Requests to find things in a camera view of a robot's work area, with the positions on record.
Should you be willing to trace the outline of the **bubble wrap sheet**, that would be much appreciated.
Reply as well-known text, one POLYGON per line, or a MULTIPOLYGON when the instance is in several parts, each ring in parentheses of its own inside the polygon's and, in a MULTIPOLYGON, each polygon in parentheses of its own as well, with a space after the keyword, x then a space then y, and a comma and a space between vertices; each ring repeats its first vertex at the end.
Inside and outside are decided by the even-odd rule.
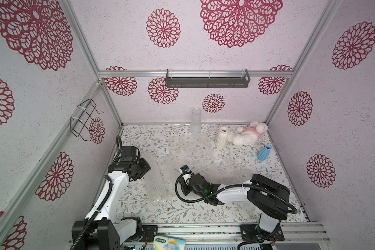
POLYGON ((149 200, 157 202, 176 199, 175 182, 182 166, 180 159, 171 154, 157 158, 148 152, 143 153, 143 158, 151 167, 143 177, 149 200))

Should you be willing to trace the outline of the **white cream vase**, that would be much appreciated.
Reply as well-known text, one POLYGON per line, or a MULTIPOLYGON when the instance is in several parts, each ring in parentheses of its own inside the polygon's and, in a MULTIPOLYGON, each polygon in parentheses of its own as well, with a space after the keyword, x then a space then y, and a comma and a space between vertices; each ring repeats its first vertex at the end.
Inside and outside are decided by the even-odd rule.
POLYGON ((229 133, 229 129, 227 127, 221 127, 219 132, 218 132, 218 135, 217 135, 217 139, 216 139, 216 149, 217 150, 222 150, 227 141, 228 141, 228 133, 229 133))

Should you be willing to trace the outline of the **clear glass vase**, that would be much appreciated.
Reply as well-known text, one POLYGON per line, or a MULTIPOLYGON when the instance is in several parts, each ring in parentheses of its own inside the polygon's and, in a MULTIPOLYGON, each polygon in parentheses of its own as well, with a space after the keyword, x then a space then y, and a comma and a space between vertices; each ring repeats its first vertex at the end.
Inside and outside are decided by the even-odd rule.
POLYGON ((200 108, 193 108, 191 111, 191 123, 190 123, 190 132, 194 135, 201 133, 201 118, 202 111, 200 108))

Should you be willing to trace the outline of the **blue vase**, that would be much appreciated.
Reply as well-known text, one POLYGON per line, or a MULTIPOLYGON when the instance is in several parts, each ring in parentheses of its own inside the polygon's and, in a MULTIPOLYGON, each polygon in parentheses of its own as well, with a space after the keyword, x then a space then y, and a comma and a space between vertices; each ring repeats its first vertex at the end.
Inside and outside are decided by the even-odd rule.
POLYGON ((270 154, 272 146, 270 144, 265 145, 257 154, 257 159, 260 161, 265 161, 270 154))

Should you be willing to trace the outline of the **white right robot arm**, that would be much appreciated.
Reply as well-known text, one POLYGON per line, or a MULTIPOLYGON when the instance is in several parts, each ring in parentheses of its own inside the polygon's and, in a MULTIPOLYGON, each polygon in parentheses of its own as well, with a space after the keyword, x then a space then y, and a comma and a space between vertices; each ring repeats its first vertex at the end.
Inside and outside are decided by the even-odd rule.
POLYGON ((184 165, 175 182, 175 193, 185 203, 204 202, 218 206, 250 202, 260 210, 257 225, 260 233, 274 233, 289 214, 298 213, 298 209, 289 202, 290 190, 260 174, 254 174, 251 180, 239 184, 214 184, 184 165))

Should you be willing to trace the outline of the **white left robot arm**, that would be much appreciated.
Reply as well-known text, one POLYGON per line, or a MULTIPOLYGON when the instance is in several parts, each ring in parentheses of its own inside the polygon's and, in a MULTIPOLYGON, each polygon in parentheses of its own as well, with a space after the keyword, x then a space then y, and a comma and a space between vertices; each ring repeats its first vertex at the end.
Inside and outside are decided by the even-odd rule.
POLYGON ((135 146, 118 146, 115 159, 104 176, 105 184, 83 220, 74 223, 71 234, 72 250, 122 250, 128 241, 138 241, 149 237, 143 230, 140 217, 127 217, 114 222, 116 199, 123 196, 132 181, 142 179, 151 169, 149 163, 140 157, 135 146))

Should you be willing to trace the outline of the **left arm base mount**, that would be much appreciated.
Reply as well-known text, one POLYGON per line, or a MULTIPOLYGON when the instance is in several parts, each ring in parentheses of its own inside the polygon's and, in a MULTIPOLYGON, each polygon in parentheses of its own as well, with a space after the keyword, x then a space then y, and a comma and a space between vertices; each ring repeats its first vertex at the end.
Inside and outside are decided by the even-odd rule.
POLYGON ((135 235, 128 238, 125 243, 153 243, 158 235, 158 225, 142 225, 135 235))

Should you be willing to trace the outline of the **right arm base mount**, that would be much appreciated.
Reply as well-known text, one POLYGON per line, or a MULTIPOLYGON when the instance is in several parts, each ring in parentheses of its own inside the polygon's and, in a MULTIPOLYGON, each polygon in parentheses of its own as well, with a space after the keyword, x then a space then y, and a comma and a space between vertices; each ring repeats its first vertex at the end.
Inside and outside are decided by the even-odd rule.
POLYGON ((265 241, 274 242, 285 240, 280 224, 271 232, 260 229, 258 224, 240 225, 240 232, 243 242, 257 241, 263 243, 265 241))

